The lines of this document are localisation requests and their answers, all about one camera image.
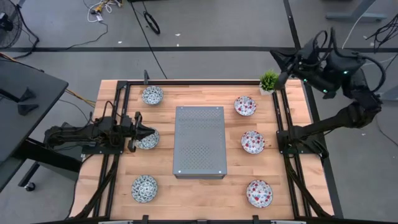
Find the small green plant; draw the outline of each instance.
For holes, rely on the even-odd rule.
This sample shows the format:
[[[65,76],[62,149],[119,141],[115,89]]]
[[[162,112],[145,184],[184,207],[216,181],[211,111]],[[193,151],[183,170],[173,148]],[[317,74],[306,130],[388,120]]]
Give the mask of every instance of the small green plant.
[[[265,74],[260,76],[261,88],[264,91],[271,91],[274,89],[274,85],[277,80],[278,80],[278,73],[270,69],[266,71]]]

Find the perforated panel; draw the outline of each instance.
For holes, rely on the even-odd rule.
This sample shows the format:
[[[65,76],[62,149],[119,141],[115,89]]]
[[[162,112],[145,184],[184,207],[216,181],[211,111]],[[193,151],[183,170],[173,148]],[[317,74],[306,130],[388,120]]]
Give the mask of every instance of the perforated panel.
[[[177,107],[173,172],[226,174],[223,107]]]

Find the plant pot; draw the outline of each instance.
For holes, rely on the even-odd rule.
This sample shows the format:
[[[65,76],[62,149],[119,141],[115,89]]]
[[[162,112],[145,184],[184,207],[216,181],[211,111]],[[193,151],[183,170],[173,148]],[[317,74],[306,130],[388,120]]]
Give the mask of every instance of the plant pot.
[[[263,90],[262,88],[261,88],[261,83],[260,83],[260,85],[259,85],[259,89],[260,89],[260,94],[262,95],[262,96],[267,96],[267,95],[271,95],[271,94],[273,94],[273,90],[269,90],[269,91],[265,91],[265,90]]]

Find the red and white bowl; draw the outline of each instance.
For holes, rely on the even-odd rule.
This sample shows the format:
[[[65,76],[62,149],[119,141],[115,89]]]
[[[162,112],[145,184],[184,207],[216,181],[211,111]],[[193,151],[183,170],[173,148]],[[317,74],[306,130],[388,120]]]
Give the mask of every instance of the red and white bowl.
[[[257,131],[246,131],[242,135],[241,144],[243,149],[250,154],[259,154],[266,146],[266,140]]]
[[[271,204],[273,193],[270,185],[265,181],[254,180],[248,185],[246,196],[250,204],[256,208],[265,208]]]
[[[234,107],[236,112],[243,116],[250,116],[256,111],[256,102],[248,96],[241,96],[235,100]]]

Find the ceramic bowl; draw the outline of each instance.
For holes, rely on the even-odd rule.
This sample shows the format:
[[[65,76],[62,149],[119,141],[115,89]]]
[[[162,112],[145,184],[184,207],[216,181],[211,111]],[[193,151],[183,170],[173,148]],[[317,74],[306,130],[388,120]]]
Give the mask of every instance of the ceramic bowl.
[[[242,135],[241,144],[246,152],[259,154],[264,150],[266,140],[257,131],[247,131]]]
[[[256,208],[265,208],[271,204],[273,193],[271,187],[265,181],[254,180],[248,185],[246,196],[250,204]]]
[[[139,176],[131,186],[131,195],[139,203],[147,203],[155,198],[157,182],[149,175]]]
[[[148,105],[156,105],[163,99],[163,90],[157,86],[149,86],[142,92],[142,100]]]
[[[236,112],[243,116],[250,116],[256,111],[256,103],[248,96],[241,96],[236,99],[234,107]]]
[[[140,141],[136,140],[134,143],[136,145],[136,147],[138,147],[140,149],[152,149],[157,145],[157,143],[159,143],[159,139],[160,139],[159,132],[155,128],[152,128],[152,129],[155,130],[155,133],[151,134],[150,136],[146,136],[145,138],[141,139]]]

